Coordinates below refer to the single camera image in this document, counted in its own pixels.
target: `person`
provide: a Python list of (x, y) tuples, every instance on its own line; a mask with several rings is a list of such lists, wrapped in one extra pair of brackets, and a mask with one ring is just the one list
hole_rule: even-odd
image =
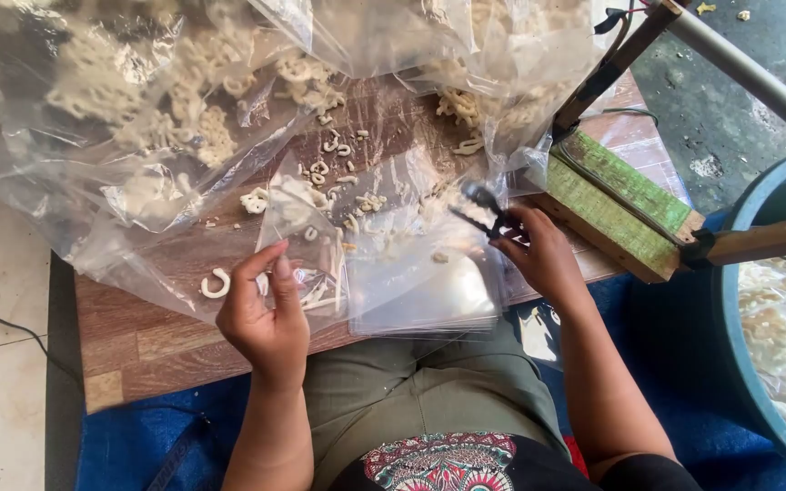
[[(589, 479), (571, 464), (548, 388), (510, 324), (485, 342), (427, 349), (375, 338), (308, 356), (285, 240), (235, 269), (217, 316), (253, 365), (224, 490), (699, 489), (618, 355), (562, 232), (539, 210), (510, 212), (529, 249), (510, 238), (491, 244), (560, 317), (569, 421)], [(269, 311), (254, 280), (268, 265)]]

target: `red patterned graphic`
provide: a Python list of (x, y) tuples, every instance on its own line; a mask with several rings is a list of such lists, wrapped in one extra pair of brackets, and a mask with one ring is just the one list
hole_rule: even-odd
[(366, 477), (389, 491), (512, 491), (503, 433), (436, 433), (384, 444), (363, 456)]

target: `teal bucket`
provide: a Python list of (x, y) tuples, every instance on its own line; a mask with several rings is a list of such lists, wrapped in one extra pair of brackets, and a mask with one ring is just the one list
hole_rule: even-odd
[[(763, 172), (720, 230), (786, 220), (786, 159)], [(786, 423), (761, 385), (741, 330), (739, 266), (676, 273), (668, 283), (635, 282), (630, 297), (641, 352), (657, 377), (686, 400), (773, 441), (786, 457)]]

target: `black shirt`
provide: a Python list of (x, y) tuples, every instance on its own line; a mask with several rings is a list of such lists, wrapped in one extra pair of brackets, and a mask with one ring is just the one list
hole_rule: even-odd
[(329, 491), (660, 490), (700, 487), (677, 463), (633, 455), (605, 473), (599, 486), (562, 455), (504, 433), (436, 433), (383, 444), (338, 475)]

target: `hand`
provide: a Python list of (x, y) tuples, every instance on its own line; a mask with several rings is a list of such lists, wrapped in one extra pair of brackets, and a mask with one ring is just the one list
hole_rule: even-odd
[[(310, 334), (292, 264), (284, 255), (287, 246), (287, 240), (281, 240), (236, 266), (230, 292), (217, 314), (220, 332), (253, 365), (254, 382), (275, 391), (302, 387)], [(269, 287), (275, 308), (269, 310), (256, 277), (273, 261)]]
[(491, 240), (490, 244), (502, 251), (517, 266), (524, 279), (536, 292), (548, 299), (555, 308), (562, 308), (573, 301), (590, 297), (581, 268), (572, 253), (569, 241), (548, 215), (535, 208), (512, 207), (508, 209), (529, 234), (529, 249), (512, 240), (517, 230)]

